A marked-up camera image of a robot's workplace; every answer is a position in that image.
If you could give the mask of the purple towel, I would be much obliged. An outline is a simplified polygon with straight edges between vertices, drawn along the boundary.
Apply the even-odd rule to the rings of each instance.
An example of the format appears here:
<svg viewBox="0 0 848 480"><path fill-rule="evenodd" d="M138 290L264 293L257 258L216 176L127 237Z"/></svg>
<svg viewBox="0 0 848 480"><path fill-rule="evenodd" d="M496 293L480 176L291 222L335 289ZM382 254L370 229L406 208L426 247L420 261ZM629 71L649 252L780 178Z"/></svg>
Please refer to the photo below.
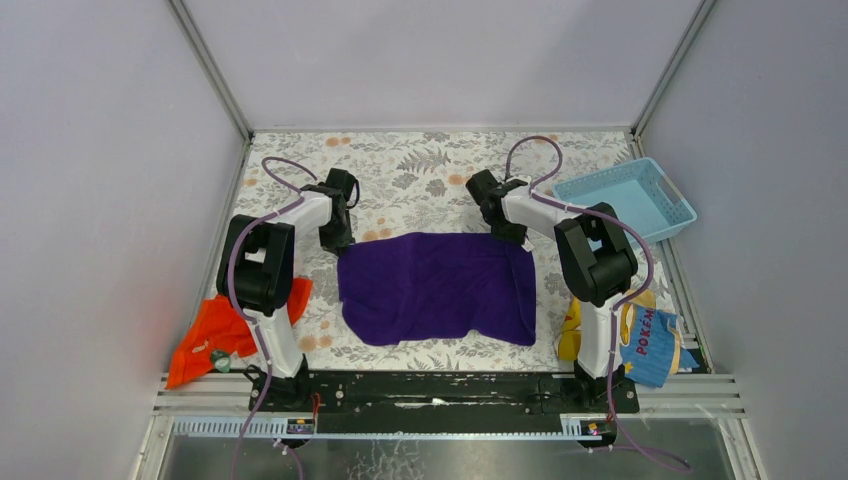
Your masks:
<svg viewBox="0 0 848 480"><path fill-rule="evenodd" d="M486 233L410 233L350 247L337 262L348 327L371 346L476 331L519 346L536 335L533 256Z"/></svg>

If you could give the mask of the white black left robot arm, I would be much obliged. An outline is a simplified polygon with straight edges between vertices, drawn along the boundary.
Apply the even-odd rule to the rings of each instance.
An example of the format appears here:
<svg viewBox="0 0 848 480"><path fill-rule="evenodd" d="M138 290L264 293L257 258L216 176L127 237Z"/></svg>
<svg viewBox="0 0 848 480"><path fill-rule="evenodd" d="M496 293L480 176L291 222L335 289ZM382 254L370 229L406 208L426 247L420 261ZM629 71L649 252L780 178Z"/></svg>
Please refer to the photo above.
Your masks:
<svg viewBox="0 0 848 480"><path fill-rule="evenodd" d="M229 221L216 288L250 329L267 375L292 378L304 363L287 307L296 242L316 231L323 250L342 255L355 243L350 209L358 196L354 175L332 168L324 181L301 188L292 204L262 217L239 214Z"/></svg>

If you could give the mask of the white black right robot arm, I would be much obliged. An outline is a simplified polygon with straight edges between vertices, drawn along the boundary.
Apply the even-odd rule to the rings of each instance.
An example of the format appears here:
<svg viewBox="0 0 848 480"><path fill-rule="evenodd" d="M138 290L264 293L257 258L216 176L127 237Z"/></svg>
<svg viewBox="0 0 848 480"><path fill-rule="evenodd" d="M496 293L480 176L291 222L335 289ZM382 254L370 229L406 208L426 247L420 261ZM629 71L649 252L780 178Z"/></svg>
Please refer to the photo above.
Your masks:
<svg viewBox="0 0 848 480"><path fill-rule="evenodd" d="M617 367L609 358L619 345L611 309L638 272L614 208L605 202L584 207L544 199L527 182L501 182L488 170L472 175L465 187L496 238L521 245L531 229L556 241L566 286L580 301L576 369L592 379L607 376Z"/></svg>

